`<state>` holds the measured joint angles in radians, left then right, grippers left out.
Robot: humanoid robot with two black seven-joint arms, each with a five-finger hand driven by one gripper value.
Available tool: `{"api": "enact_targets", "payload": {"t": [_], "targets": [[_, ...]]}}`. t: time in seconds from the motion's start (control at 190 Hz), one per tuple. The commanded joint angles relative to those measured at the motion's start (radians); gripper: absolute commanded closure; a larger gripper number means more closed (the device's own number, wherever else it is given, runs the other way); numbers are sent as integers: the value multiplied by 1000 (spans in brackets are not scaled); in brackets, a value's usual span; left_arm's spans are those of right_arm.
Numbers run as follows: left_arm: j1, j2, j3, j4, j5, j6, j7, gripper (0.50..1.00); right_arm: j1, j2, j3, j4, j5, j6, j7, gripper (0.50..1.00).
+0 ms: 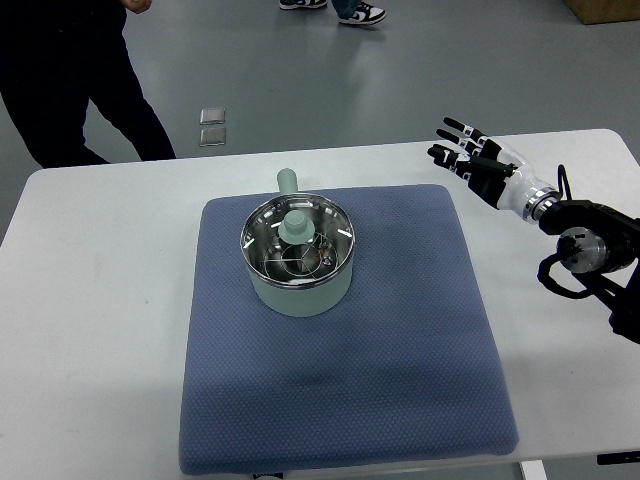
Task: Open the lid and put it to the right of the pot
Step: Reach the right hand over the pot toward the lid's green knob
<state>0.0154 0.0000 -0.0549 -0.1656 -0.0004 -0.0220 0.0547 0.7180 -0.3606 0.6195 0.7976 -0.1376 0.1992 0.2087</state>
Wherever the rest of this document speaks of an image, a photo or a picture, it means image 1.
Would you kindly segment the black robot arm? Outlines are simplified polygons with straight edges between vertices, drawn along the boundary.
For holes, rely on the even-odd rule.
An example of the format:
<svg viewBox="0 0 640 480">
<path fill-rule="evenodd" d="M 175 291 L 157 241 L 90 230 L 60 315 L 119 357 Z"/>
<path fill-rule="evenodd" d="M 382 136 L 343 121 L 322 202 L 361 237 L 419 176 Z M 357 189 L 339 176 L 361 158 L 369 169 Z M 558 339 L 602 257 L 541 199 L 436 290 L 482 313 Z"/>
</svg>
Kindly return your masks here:
<svg viewBox="0 0 640 480">
<path fill-rule="evenodd" d="M 481 130 L 446 117 L 441 143 L 427 151 L 433 163 L 461 179 L 482 201 L 509 210 L 557 239 L 537 279 L 550 292 L 574 300 L 595 297 L 610 311 L 614 334 L 639 341 L 639 274 L 626 285 L 610 274 L 639 266 L 639 221 L 609 206 L 573 197 L 564 165 L 557 183 L 539 179 L 518 151 Z"/>
</svg>

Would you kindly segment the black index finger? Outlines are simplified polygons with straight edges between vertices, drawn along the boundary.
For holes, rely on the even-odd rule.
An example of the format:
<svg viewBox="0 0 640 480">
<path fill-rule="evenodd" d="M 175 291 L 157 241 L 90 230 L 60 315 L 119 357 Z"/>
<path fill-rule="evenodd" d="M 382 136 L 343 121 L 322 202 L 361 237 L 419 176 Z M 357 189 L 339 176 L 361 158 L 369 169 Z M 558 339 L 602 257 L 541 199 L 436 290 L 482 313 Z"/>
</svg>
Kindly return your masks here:
<svg viewBox="0 0 640 480">
<path fill-rule="evenodd" d="M 468 181 L 473 173 L 471 156 L 468 153 L 456 152 L 435 144 L 427 150 L 427 154 L 436 166 L 454 173 L 465 181 Z"/>
</svg>

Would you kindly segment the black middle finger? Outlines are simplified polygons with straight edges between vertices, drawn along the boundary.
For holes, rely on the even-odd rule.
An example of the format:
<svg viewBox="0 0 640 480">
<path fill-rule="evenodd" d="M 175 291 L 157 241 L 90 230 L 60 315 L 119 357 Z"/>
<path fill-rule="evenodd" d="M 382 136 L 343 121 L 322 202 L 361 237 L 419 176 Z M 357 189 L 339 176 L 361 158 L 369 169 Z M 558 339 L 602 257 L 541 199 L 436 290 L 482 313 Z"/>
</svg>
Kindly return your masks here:
<svg viewBox="0 0 640 480">
<path fill-rule="evenodd" d="M 483 133 L 475 128 L 466 128 L 462 133 L 454 134 L 443 129 L 437 129 L 436 134 L 472 155 L 479 155 L 483 150 Z"/>
</svg>

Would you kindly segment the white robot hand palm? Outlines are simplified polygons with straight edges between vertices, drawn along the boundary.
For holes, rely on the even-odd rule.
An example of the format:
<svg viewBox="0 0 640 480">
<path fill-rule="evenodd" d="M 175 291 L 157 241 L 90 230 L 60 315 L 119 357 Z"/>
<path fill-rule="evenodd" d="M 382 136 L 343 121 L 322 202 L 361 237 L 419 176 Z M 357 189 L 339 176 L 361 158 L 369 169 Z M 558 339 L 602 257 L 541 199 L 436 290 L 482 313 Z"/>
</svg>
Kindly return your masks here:
<svg viewBox="0 0 640 480">
<path fill-rule="evenodd" d="M 485 147 L 475 156 L 513 164 L 513 175 L 492 176 L 473 171 L 469 188 L 497 210 L 511 210 L 523 220 L 539 220 L 559 200 L 558 190 L 539 179 L 532 165 L 521 153 L 508 144 L 499 144 L 499 148 Z"/>
</svg>

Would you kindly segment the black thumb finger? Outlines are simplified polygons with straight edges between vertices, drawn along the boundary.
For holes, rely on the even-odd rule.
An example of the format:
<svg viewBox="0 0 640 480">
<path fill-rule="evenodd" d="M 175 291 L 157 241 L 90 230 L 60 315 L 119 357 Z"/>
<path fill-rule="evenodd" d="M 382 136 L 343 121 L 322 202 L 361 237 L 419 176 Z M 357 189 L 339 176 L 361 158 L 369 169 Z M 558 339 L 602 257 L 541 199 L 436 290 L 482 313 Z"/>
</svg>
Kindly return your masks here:
<svg viewBox="0 0 640 480">
<path fill-rule="evenodd" d="M 495 159 L 472 155 L 470 165 L 475 173 L 492 176 L 512 176 L 515 171 L 513 164 L 504 164 Z"/>
</svg>

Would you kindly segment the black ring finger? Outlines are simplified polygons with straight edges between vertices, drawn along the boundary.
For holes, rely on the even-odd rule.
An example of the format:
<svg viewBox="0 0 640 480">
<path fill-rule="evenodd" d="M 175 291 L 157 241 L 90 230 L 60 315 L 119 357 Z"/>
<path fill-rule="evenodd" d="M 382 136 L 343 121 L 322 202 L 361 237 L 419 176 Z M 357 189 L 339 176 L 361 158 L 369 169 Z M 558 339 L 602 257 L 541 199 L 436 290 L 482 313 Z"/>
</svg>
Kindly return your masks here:
<svg viewBox="0 0 640 480">
<path fill-rule="evenodd" d="M 443 123 L 450 129 L 455 130 L 455 133 L 443 130 L 442 138 L 459 146 L 473 145 L 475 148 L 500 147 L 500 144 L 493 137 L 487 136 L 479 129 L 467 125 L 459 120 L 451 117 L 444 117 Z"/>
</svg>

